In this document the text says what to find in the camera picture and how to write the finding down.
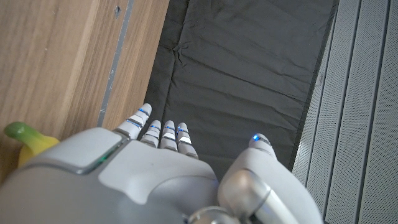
wooden cabinet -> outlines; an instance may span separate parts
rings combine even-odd
[[[168,0],[0,1],[0,182],[13,121],[65,139],[112,129],[144,101]]]

silver metal part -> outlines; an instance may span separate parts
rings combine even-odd
[[[191,139],[188,134],[188,128],[185,123],[180,123],[177,127],[177,142],[185,142],[191,144]]]
[[[218,201],[220,205],[246,220],[264,203],[271,188],[250,170],[241,169],[220,185]]]
[[[166,121],[163,127],[162,139],[160,140],[161,149],[170,149],[177,152],[177,143],[175,143],[175,129],[173,121]]]
[[[257,133],[253,136],[253,138],[249,141],[249,147],[253,147],[255,149],[260,149],[268,154],[270,154],[274,159],[277,160],[275,151],[271,146],[269,140],[260,133]]]
[[[177,142],[179,153],[199,159],[197,152],[191,145],[191,139],[188,134],[187,125],[185,123],[180,123],[177,127]]]
[[[266,201],[254,214],[258,220],[266,224],[299,224],[294,215],[271,190]]]
[[[250,189],[247,186],[249,185],[248,183],[253,185],[254,183],[262,182],[263,184],[269,186],[270,191],[272,189],[272,191],[275,192],[282,202],[280,203],[278,209],[272,207],[273,209],[271,211],[268,211],[270,209],[268,207],[271,205],[267,205],[268,210],[264,211],[268,212],[269,215],[283,214],[284,216],[285,213],[291,213],[299,223],[323,223],[317,205],[305,187],[292,175],[291,172],[289,172],[289,170],[287,170],[280,162],[278,162],[275,157],[272,157],[265,150],[259,150],[253,147],[249,147],[243,151],[223,177],[218,189],[218,201],[220,206],[228,209],[236,204],[235,197],[240,198],[242,197],[242,194],[248,194],[248,189],[240,191],[232,189],[236,185],[235,181],[232,181],[233,178],[236,178],[236,173],[241,172],[242,170],[250,170],[253,174],[255,174],[257,180],[249,179],[245,182],[242,181],[239,189],[243,187]],[[256,215],[256,212],[258,211],[257,209],[262,206],[263,202],[267,198],[263,197],[262,199],[263,201],[261,202],[254,201],[254,203],[257,205],[256,208],[244,208],[241,206],[241,208],[237,208],[235,210],[240,213],[245,213],[251,218],[264,217],[260,216],[261,214],[258,215],[258,217]],[[234,211],[234,215],[236,216],[241,215],[240,213],[235,213]]]
[[[225,208],[210,206],[203,208],[190,216],[188,224],[240,224]]]
[[[151,112],[152,107],[148,103],[145,103],[137,110],[136,113],[134,113],[134,115],[121,123],[115,131],[125,134],[129,139],[137,139]]]
[[[159,135],[160,135],[160,121],[153,121],[148,131],[142,136],[141,142],[146,143],[152,147],[157,147],[159,145]]]
[[[178,144],[178,152],[186,156],[199,159],[197,152],[190,144],[185,144],[185,143]]]

yellow banana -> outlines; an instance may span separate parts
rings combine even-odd
[[[30,158],[59,143],[59,140],[45,136],[23,122],[13,122],[4,128],[4,132],[10,138],[24,143],[19,152],[18,167],[22,166]]]

blue led light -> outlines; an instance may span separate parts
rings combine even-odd
[[[132,122],[132,121],[129,121],[128,119],[126,120],[128,123],[132,123],[133,125],[135,125],[135,126],[137,126],[138,128],[142,128],[139,124],[136,124],[136,123],[134,123],[134,122]]]

robotic finger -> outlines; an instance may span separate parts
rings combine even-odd
[[[166,121],[163,127],[162,139],[160,140],[161,149],[170,149],[177,152],[177,144],[175,143],[175,129],[173,121]]]
[[[146,143],[152,147],[157,147],[159,145],[159,135],[160,135],[160,121],[153,121],[148,131],[142,136],[141,142]]]
[[[177,128],[178,152],[189,157],[199,159],[198,154],[192,147],[191,139],[188,134],[188,128],[185,123],[180,123]]]
[[[129,139],[135,140],[138,137],[142,127],[144,127],[147,122],[150,113],[152,112],[152,107],[150,104],[143,104],[134,115],[125,120],[120,124],[115,131],[126,135]]]

